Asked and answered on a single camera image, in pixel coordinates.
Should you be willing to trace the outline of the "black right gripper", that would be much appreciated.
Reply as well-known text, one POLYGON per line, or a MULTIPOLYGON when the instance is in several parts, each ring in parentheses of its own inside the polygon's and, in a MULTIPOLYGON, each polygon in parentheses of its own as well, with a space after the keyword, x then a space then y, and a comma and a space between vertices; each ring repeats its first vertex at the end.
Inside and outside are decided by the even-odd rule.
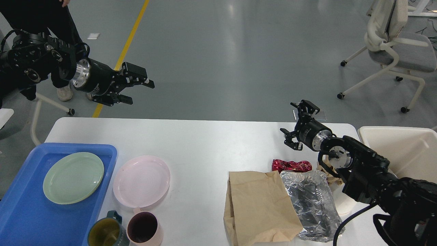
POLYGON ((301 151, 304 143, 313 151, 320 151, 323 141, 333 136, 331 129, 314 120, 313 114, 318 114, 321 109, 309 100, 301 100, 299 103, 290 102, 290 105, 297 109, 295 127, 297 132, 280 128, 284 134, 284 144, 293 150, 301 151))

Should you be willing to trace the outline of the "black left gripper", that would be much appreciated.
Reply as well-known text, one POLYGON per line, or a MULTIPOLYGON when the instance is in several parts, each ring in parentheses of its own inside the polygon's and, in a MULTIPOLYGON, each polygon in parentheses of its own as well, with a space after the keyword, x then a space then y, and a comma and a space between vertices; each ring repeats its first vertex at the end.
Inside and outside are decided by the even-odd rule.
POLYGON ((133 104, 131 97, 119 94, 123 90, 122 85, 155 88, 154 81, 149 79, 146 69, 141 66, 123 62, 120 75, 108 65, 91 58, 76 63, 72 85, 75 90, 90 93, 92 101, 109 107, 119 103, 133 104))

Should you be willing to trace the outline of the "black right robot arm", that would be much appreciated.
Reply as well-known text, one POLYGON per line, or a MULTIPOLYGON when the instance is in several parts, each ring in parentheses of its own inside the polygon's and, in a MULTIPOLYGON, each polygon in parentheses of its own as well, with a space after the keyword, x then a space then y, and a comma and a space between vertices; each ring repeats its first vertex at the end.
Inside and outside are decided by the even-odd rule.
POLYGON ((343 193, 367 207, 348 217, 340 231, 360 214, 375 206, 385 214, 374 214, 373 224, 389 246, 435 246, 437 186, 426 180, 397 178, 389 172, 389 160, 350 136, 337 137, 313 114, 320 108, 308 100, 291 105, 297 109, 295 129, 284 133, 284 144, 301 151, 303 145, 318 152, 318 164, 344 182, 343 193))

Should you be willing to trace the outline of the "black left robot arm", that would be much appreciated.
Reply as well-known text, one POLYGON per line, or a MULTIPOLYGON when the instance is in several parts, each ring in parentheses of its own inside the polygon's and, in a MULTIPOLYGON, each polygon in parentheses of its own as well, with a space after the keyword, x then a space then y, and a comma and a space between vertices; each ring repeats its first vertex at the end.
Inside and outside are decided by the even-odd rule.
POLYGON ((68 44, 45 33, 31 34, 20 29, 13 46, 4 51, 6 38, 1 42, 1 100, 29 90, 46 80, 50 74, 72 83, 75 90, 90 93, 92 100, 106 106, 117 103, 133 104, 129 96, 121 94, 127 87, 143 85, 155 88, 146 69, 123 62, 119 71, 89 58, 89 45, 68 44))

